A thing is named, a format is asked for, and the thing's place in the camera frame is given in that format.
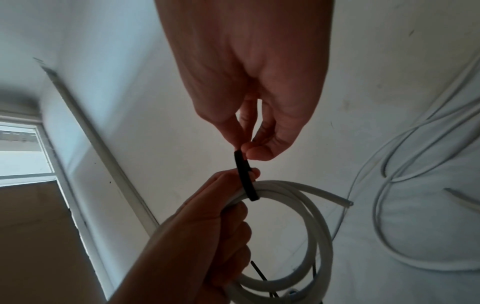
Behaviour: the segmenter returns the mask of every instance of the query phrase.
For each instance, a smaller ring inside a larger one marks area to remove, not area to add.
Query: white cable
[[[284,278],[262,281],[242,274],[236,282],[226,287],[225,291],[229,298],[238,304],[320,303],[330,283],[333,260],[332,238],[324,217],[315,204],[302,192],[330,200],[344,208],[349,208],[352,203],[329,192],[293,182],[258,181],[254,182],[253,186],[259,197],[273,199],[285,204],[303,218],[308,238],[307,251],[300,266]],[[246,198],[247,195],[242,189],[234,195],[227,206],[236,204]],[[273,298],[261,296],[243,288],[246,287],[256,291],[276,292],[294,286],[310,272],[315,262],[317,246],[320,250],[320,269],[313,281],[298,293],[287,295],[286,297]]]
[[[363,171],[363,169],[366,167],[367,164],[370,163],[370,161],[381,151],[383,150],[388,144],[390,144],[393,140],[397,139],[398,137],[402,136],[403,137],[395,143],[388,151],[386,156],[383,158],[381,164],[380,164],[380,173],[382,174],[383,177],[385,177],[385,181],[381,185],[380,189],[378,190],[374,202],[373,202],[373,207],[372,207],[372,221],[373,221],[373,227],[375,234],[377,236],[377,239],[379,240],[382,248],[390,254],[393,258],[396,260],[408,264],[413,267],[421,268],[421,269],[428,269],[428,270],[437,270],[437,271],[461,271],[461,270],[479,270],[480,269],[480,259],[479,260],[453,260],[453,261],[443,261],[443,262],[436,262],[436,261],[428,261],[428,260],[419,260],[415,258],[408,257],[397,250],[393,249],[385,240],[385,237],[382,235],[380,225],[378,223],[378,208],[380,207],[380,204],[382,203],[380,201],[380,198],[385,190],[385,188],[395,182],[402,182],[406,181],[408,179],[412,179],[414,177],[420,176],[426,172],[429,172],[430,170],[433,170],[443,164],[444,162],[448,161],[458,153],[460,153],[465,147],[467,147],[474,139],[478,137],[478,131],[470,132],[466,134],[462,140],[455,145],[454,147],[451,147],[449,151],[446,153],[446,155],[440,159],[439,161],[422,168],[421,170],[418,170],[414,173],[410,173],[407,175],[401,176],[401,174],[418,158],[420,155],[422,155],[425,151],[427,151],[431,146],[433,146],[436,142],[441,140],[444,136],[446,136],[448,133],[453,131],[454,129],[460,127],[464,123],[466,123],[469,119],[474,117],[475,115],[478,115],[480,113],[480,98],[476,98],[464,105],[461,105],[459,107],[456,107],[452,110],[447,111],[446,113],[443,113],[441,115],[436,114],[439,112],[443,106],[448,103],[465,85],[470,81],[472,78],[474,72],[476,71],[476,68],[478,67],[480,63],[480,54],[478,54],[470,64],[464,69],[463,72],[460,73],[460,75],[457,77],[457,79],[454,80],[454,82],[437,98],[437,100],[433,103],[436,108],[434,108],[433,112],[430,114],[425,115],[425,119],[421,121],[420,123],[415,124],[414,126],[408,128],[405,131],[402,131],[398,134],[396,134],[394,137],[389,139],[387,142],[385,142],[383,145],[380,146],[378,150],[375,151],[375,153],[370,156],[365,163],[361,166],[360,170],[356,174],[355,178],[353,179],[353,183],[350,186],[350,189],[348,190],[348,195],[347,199],[350,199],[350,196],[352,194],[353,187],[355,186],[357,179],[360,175],[360,173]],[[445,117],[450,117],[453,114],[459,114],[461,113],[461,116],[455,119],[447,128],[442,130],[441,132],[438,133],[435,137],[433,137],[430,141],[428,141],[422,148],[416,151],[416,153],[412,154],[410,157],[408,157],[406,160],[403,161],[403,163],[396,168],[391,174],[386,174],[386,168],[389,160],[397,150],[397,148],[413,133],[415,132],[419,127],[427,125],[429,123],[432,123],[434,121],[443,119]],[[473,206],[471,202],[467,202],[466,204],[470,208],[478,208],[478,206]],[[346,214],[346,209],[343,210],[343,213],[337,223],[336,229],[334,233],[332,234],[332,238],[335,238],[340,225],[343,221],[343,218],[345,217]]]

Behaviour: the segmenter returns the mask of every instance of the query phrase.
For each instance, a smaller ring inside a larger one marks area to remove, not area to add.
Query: hand
[[[222,287],[250,262],[247,207],[224,210],[241,187],[236,170],[212,176],[158,228],[109,303],[229,303]]]
[[[322,92],[332,0],[156,5],[196,112],[248,159],[270,160],[290,147]],[[263,121],[250,142],[257,99]]]

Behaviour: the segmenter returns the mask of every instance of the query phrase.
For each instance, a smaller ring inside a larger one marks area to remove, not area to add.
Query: white window frame
[[[90,257],[90,261],[96,272],[105,297],[106,299],[109,299],[114,292],[112,280],[110,279],[107,270],[105,269],[105,266],[102,262],[102,259],[100,258],[97,246],[95,245],[92,235],[84,220],[84,217],[82,216],[80,208],[77,204],[77,200],[72,193],[69,182],[65,177],[64,171],[60,165],[60,162],[57,159],[55,151],[50,144],[49,138],[47,136],[47,133],[45,132],[41,119],[35,116],[16,113],[5,113],[0,111],[0,123],[12,127],[33,129],[38,138],[40,147],[45,154],[47,162],[51,168],[51,173],[10,175],[0,177],[0,179],[7,179],[9,181],[11,180],[12,184],[28,184],[46,181],[57,182],[63,199],[67,204],[68,208],[70,209],[73,222],[78,229],[83,246],[85,247],[85,250]]]

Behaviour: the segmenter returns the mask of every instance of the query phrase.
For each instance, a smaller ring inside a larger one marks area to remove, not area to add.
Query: brown panel
[[[56,183],[3,187],[0,200],[0,302],[105,303]]]

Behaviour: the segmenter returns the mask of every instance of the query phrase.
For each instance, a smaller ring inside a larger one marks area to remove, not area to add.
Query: black strap
[[[252,170],[252,168],[250,168],[249,161],[244,159],[244,155],[242,154],[241,150],[236,150],[234,155],[236,169],[238,170],[238,175],[240,176],[240,181],[246,195],[251,201],[258,200],[259,196],[255,191],[254,185],[252,184],[249,176],[249,171]]]

